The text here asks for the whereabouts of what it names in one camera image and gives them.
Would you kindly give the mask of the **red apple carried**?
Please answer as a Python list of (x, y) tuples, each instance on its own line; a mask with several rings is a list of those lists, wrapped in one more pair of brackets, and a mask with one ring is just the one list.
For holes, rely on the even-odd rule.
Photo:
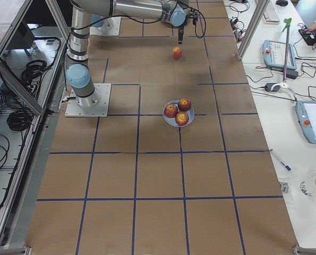
[(173, 48), (173, 50), (172, 50), (172, 55), (173, 55), (173, 58), (174, 58), (175, 60), (180, 59), (180, 58), (182, 57), (182, 54), (183, 54), (183, 52), (182, 52), (181, 47), (177, 46), (177, 47), (174, 47), (174, 48)]

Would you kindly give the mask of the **red apple back on plate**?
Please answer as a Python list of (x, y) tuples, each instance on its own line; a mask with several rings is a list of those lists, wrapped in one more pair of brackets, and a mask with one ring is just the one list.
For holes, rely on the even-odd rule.
[(192, 107), (192, 103), (190, 101), (190, 99), (188, 98), (181, 98), (179, 101), (178, 101), (178, 109), (180, 111), (184, 111), (184, 112), (187, 112), (190, 110), (190, 108)]

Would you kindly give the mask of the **red apple on plate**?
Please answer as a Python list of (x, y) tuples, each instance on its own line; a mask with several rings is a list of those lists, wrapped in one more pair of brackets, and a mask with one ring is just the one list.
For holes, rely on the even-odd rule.
[(164, 108), (164, 115), (168, 118), (174, 118), (178, 113), (178, 107), (175, 104), (167, 104)]
[(189, 116), (187, 112), (180, 111), (175, 115), (175, 122), (179, 126), (185, 126), (189, 122)]
[(178, 101), (178, 109), (180, 111), (184, 111), (184, 112), (187, 112), (190, 110), (190, 108), (192, 107), (192, 103), (190, 101), (190, 99), (188, 98), (181, 98), (179, 101)]

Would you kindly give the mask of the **red apple left on plate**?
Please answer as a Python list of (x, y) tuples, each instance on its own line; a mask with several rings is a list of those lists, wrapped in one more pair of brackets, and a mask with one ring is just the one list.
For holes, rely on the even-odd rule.
[(175, 104), (167, 104), (164, 108), (164, 115), (168, 118), (174, 118), (178, 113), (178, 107)]

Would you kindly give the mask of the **red apple front on plate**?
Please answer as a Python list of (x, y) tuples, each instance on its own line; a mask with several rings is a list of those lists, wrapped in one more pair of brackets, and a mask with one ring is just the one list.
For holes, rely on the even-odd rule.
[(185, 126), (189, 122), (189, 116), (187, 112), (180, 111), (175, 115), (175, 122), (179, 126)]

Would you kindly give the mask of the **light blue plate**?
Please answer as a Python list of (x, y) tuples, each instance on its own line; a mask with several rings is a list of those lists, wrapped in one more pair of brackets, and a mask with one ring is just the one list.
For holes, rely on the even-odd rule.
[(179, 101), (167, 103), (163, 109), (163, 118), (171, 126), (181, 128), (189, 125), (195, 117), (194, 109), (190, 106), (186, 110), (179, 107)]

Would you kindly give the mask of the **white keyboard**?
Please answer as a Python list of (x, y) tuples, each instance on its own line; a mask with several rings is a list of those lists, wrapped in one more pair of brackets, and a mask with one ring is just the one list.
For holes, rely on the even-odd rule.
[(263, 18), (264, 18), (265, 24), (279, 24), (280, 23), (280, 18), (272, 2), (269, 2), (268, 5), (266, 6), (263, 13)]

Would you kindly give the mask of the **far teach pendant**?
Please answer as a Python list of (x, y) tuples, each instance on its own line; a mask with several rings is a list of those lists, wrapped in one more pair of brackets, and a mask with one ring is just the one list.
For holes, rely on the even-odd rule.
[[(284, 68), (285, 62), (285, 42), (265, 40), (263, 42), (263, 60), (267, 67), (273, 67), (278, 69)], [(296, 70), (296, 60), (294, 55), (294, 48), (292, 44), (288, 47), (287, 68), (290, 70)]]

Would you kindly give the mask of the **teach pendant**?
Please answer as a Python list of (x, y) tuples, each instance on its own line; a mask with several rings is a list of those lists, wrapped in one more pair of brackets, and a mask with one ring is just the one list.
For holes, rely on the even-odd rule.
[(298, 101), (295, 111), (305, 138), (316, 144), (316, 101)]
[[(263, 42), (263, 60), (267, 67), (273, 67), (278, 69), (284, 68), (285, 62), (285, 42), (265, 40)], [(290, 70), (296, 70), (296, 60), (294, 55), (294, 48), (292, 44), (288, 47), (287, 68)]]

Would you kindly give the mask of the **long grabber stick green tip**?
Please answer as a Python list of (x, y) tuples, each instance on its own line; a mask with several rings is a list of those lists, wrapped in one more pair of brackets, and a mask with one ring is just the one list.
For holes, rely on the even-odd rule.
[(289, 51), (289, 35), (290, 35), (290, 27), (291, 27), (292, 18), (284, 19), (285, 27), (283, 31), (286, 31), (286, 43), (285, 43), (285, 56), (284, 56), (284, 68), (283, 68), (283, 79), (280, 83), (280, 87), (287, 89), (288, 85), (286, 83), (287, 80), (287, 64), (288, 64), (288, 51)]

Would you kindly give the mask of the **near teach pendant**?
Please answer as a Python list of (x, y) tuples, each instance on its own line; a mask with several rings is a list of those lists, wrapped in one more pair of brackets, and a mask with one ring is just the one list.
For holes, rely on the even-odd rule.
[(298, 101), (295, 111), (305, 138), (316, 144), (316, 101)]

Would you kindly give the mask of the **blue white pen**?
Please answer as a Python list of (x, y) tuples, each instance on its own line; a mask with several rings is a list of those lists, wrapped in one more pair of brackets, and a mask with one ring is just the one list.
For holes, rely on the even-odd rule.
[(281, 159), (281, 157), (273, 150), (270, 149), (271, 154), (282, 164), (282, 166), (287, 169), (288, 171), (291, 171), (292, 168), (285, 163), (285, 161), (283, 159)]

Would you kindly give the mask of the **white mug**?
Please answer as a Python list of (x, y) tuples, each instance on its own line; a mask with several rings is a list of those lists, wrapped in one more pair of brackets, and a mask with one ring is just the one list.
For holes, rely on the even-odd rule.
[(300, 183), (300, 191), (308, 196), (316, 196), (316, 172)]

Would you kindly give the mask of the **aluminium frame post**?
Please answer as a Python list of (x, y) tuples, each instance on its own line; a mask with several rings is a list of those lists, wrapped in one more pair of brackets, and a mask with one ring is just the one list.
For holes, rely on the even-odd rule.
[(268, 0), (258, 1), (257, 6), (252, 14), (249, 25), (247, 27), (244, 38), (242, 39), (240, 47), (235, 55), (239, 61), (243, 59), (243, 56), (245, 55), (250, 45), (250, 42), (252, 41), (253, 35), (257, 29), (257, 26), (259, 25), (259, 22), (264, 14), (264, 11), (267, 5), (268, 5)]

